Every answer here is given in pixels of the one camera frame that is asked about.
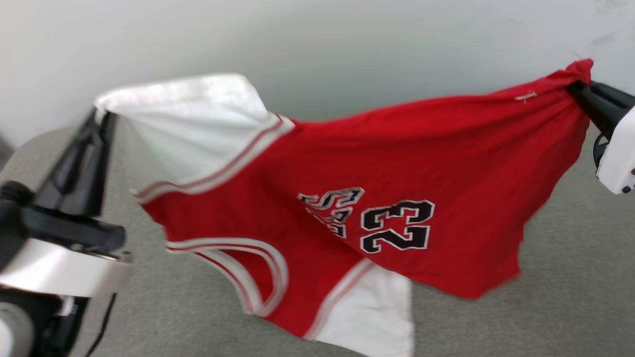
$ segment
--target red basketball jersey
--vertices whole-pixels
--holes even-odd
[[[223,273],[245,312],[367,356],[413,354],[410,280],[304,209],[289,210],[298,199],[258,178],[258,155],[295,124],[269,114],[243,77],[123,89],[97,105],[122,114],[118,141],[133,192],[164,227],[168,250]]]
[[[322,123],[268,113],[238,76],[127,88],[97,106],[126,118],[133,193],[170,241],[246,237],[307,260],[349,246],[474,299],[519,273],[524,224],[577,160],[589,121],[565,87],[588,83],[591,66]]]

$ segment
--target robotic arm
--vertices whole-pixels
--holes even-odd
[[[596,175],[611,192],[635,187],[635,97],[605,84],[573,83],[569,93],[601,134],[593,148]],[[131,277],[125,230],[101,214],[113,115],[93,111],[33,194],[19,182],[0,189],[0,357],[68,356],[88,301],[115,293]]]

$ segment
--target white trim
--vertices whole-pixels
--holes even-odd
[[[249,314],[257,314],[262,309],[262,296],[260,294],[260,290],[258,289],[258,285],[253,280],[249,271],[236,259],[234,259],[231,255],[221,251],[221,250],[205,250],[204,252],[197,251],[196,253],[207,257],[211,262],[214,262],[218,265],[221,265],[222,268],[226,269],[230,274],[225,274],[225,276],[230,279],[233,277],[236,278],[235,284],[237,286],[237,293],[240,295],[241,301],[243,301],[243,308],[245,312]]]
[[[260,306],[260,308],[254,309],[253,312],[253,314],[258,316],[266,317],[273,312],[273,310],[282,301],[289,284],[289,270],[284,257],[272,245],[263,241],[250,238],[198,238],[180,242],[168,241],[166,244],[168,246],[168,250],[175,253],[198,252],[204,255],[209,253],[214,255],[218,253],[218,250],[236,250],[240,252],[254,253],[261,256],[269,266],[273,280],[273,291],[271,296],[264,303],[262,302],[262,297],[260,297],[259,300],[250,300],[252,302],[259,302],[259,304],[255,304],[255,306]],[[232,274],[234,274],[234,271],[242,269],[246,275],[249,276],[249,279],[241,280],[240,284],[242,284],[247,294],[250,294],[251,297],[255,296],[256,293],[260,296],[260,291],[253,281],[253,278],[249,275],[249,272],[242,266],[242,264],[235,264],[232,260],[236,261],[235,259],[228,259],[225,262],[226,264],[223,264],[223,266],[230,270]],[[239,275],[234,275],[237,279],[241,279]]]
[[[241,306],[243,307],[243,311],[246,314],[250,314],[250,315],[255,314],[253,303],[251,300],[249,300],[249,296],[247,296],[248,293],[247,294],[243,293],[243,291],[246,292],[246,288],[241,284],[239,280],[234,279],[234,277],[227,272],[229,270],[227,267],[219,264],[218,262],[216,262],[216,260],[214,260],[211,257],[203,256],[202,253],[199,253],[199,252],[188,252],[188,253],[195,256],[197,259],[202,260],[204,263],[213,266],[217,271],[223,274],[225,278],[227,278],[227,280],[229,280],[229,282],[232,283],[232,285],[234,285],[234,288],[236,289],[236,295],[238,295],[238,298],[240,299],[240,303],[241,303]]]
[[[199,194],[227,182],[257,158],[258,155],[265,151],[266,148],[273,144],[279,137],[295,127],[293,121],[285,116],[278,116],[277,114],[270,115],[272,118],[277,118],[273,121],[273,124],[257,133],[253,140],[246,145],[246,150],[238,153],[234,158],[235,161],[232,161],[227,166],[221,169],[214,169],[213,172],[207,172],[204,175],[198,175],[196,178],[191,177],[178,181],[153,182],[141,189],[132,189],[132,195],[134,195],[140,203],[147,203],[167,192],[178,191],[186,194]]]

